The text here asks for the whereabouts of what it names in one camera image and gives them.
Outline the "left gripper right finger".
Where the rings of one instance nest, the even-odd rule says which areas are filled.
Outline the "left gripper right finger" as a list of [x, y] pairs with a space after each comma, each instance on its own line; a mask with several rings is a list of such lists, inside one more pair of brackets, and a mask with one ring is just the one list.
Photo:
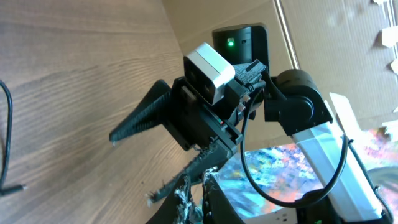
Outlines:
[[203, 173], [203, 224], [244, 224], [223, 193], [217, 181], [218, 173], [207, 169]]

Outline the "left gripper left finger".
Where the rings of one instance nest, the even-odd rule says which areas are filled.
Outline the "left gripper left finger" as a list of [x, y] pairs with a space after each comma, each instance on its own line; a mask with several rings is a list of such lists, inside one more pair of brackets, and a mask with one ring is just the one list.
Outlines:
[[182, 174], [173, 186], [158, 211], [146, 224], [186, 224], [190, 223], [192, 209], [190, 176]]

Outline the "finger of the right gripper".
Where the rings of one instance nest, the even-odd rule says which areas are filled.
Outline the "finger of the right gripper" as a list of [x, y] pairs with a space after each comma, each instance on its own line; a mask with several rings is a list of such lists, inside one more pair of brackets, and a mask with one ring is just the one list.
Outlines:
[[160, 125], [170, 102], [171, 88], [164, 80], [157, 80], [133, 112], [110, 132], [109, 141], [114, 144]]
[[211, 143], [202, 149], [173, 179], [163, 184], [157, 191], [151, 192], [149, 201], [156, 203], [167, 197], [182, 174], [187, 174], [190, 177], [192, 185], [199, 184], [202, 182], [204, 171], [212, 167], [216, 167], [216, 171], [218, 171], [236, 152], [237, 145], [233, 144], [230, 148], [221, 141]]

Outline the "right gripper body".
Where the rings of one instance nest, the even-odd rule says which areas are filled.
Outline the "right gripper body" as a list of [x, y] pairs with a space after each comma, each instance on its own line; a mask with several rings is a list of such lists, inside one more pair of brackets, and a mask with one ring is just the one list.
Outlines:
[[243, 120], [257, 86], [257, 78], [234, 78], [226, 84], [222, 99], [209, 105], [186, 78], [177, 78], [172, 86], [164, 85], [164, 127], [186, 151], [194, 145], [234, 151], [243, 138], [236, 125]]

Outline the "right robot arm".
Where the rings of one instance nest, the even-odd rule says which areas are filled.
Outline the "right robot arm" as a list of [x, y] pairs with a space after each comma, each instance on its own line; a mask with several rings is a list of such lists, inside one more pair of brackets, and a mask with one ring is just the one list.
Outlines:
[[264, 108], [267, 122], [279, 123], [304, 153], [322, 183], [294, 202], [261, 191], [280, 210], [257, 217], [261, 223], [392, 223], [364, 164], [327, 108], [311, 76], [290, 69], [273, 77], [264, 24], [222, 27], [183, 58], [184, 74], [172, 85], [154, 83], [134, 111], [109, 134], [118, 142], [163, 125], [184, 150], [198, 154], [176, 177], [150, 196], [161, 202], [151, 223], [241, 223], [217, 182], [218, 170], [245, 153], [248, 122]]

